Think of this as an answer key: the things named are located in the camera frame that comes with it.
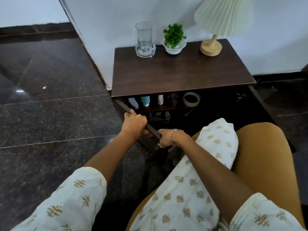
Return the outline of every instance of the bottle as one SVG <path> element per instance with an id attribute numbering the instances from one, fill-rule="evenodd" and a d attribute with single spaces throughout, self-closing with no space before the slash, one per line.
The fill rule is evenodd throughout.
<path id="1" fill-rule="evenodd" d="M 158 95 L 157 103 L 162 105 L 164 103 L 164 95 Z"/>
<path id="2" fill-rule="evenodd" d="M 137 101 L 135 100 L 134 97 L 129 98 L 128 101 L 129 101 L 129 103 L 130 103 L 131 105 L 133 105 L 133 107 L 134 107 L 135 109 L 138 109 L 138 108 L 139 108 L 139 105 L 138 105 L 138 103 L 137 103 Z"/>
<path id="3" fill-rule="evenodd" d="M 142 96 L 141 97 L 141 102 L 145 107 L 148 107 L 150 104 L 150 97 L 149 96 Z"/>

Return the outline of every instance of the green leaves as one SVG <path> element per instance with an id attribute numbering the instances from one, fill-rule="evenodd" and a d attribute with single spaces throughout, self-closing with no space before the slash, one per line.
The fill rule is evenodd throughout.
<path id="1" fill-rule="evenodd" d="M 177 23 L 171 25 L 169 24 L 168 30 L 165 29 L 165 45 L 169 44 L 171 49 L 174 49 L 176 45 L 180 43 L 180 41 L 186 36 L 184 36 L 184 32 L 182 30 L 182 25 L 178 25 Z"/>

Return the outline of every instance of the chain bracelet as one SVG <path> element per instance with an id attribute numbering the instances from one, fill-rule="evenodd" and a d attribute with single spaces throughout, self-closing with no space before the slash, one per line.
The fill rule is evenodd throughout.
<path id="1" fill-rule="evenodd" d="M 174 130 L 174 131 L 171 132 L 171 134 L 170 134 L 170 142 L 171 142 L 172 145 L 175 145 L 175 146 L 176 146 L 176 144 L 174 144 L 174 143 L 172 142 L 171 136 L 172 136 L 172 134 L 173 134 L 174 132 L 176 132 L 176 131 L 183 131 L 183 130 Z"/>

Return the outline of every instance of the white bottle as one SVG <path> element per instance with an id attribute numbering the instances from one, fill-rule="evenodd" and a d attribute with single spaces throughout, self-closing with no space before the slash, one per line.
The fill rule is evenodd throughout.
<path id="1" fill-rule="evenodd" d="M 164 103 L 164 95 L 158 95 L 157 103 L 162 105 Z"/>
<path id="2" fill-rule="evenodd" d="M 128 101 L 129 101 L 129 103 L 130 103 L 131 105 L 133 105 L 133 107 L 134 107 L 135 109 L 138 109 L 138 108 L 139 108 L 139 105 L 138 105 L 138 103 L 137 103 L 137 101 L 135 100 L 134 97 L 129 98 Z"/>

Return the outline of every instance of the black baseboard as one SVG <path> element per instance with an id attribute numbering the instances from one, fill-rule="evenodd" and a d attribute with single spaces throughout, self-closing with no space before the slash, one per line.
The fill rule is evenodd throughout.
<path id="1" fill-rule="evenodd" d="M 292 72 L 292 73 L 272 73 L 264 75 L 254 75 L 253 78 L 256 82 L 272 82 L 296 78 L 308 78 L 307 73 L 303 71 Z"/>
<path id="2" fill-rule="evenodd" d="M 2 27 L 0 28 L 0 37 L 66 31 L 75 31 L 71 22 Z"/>

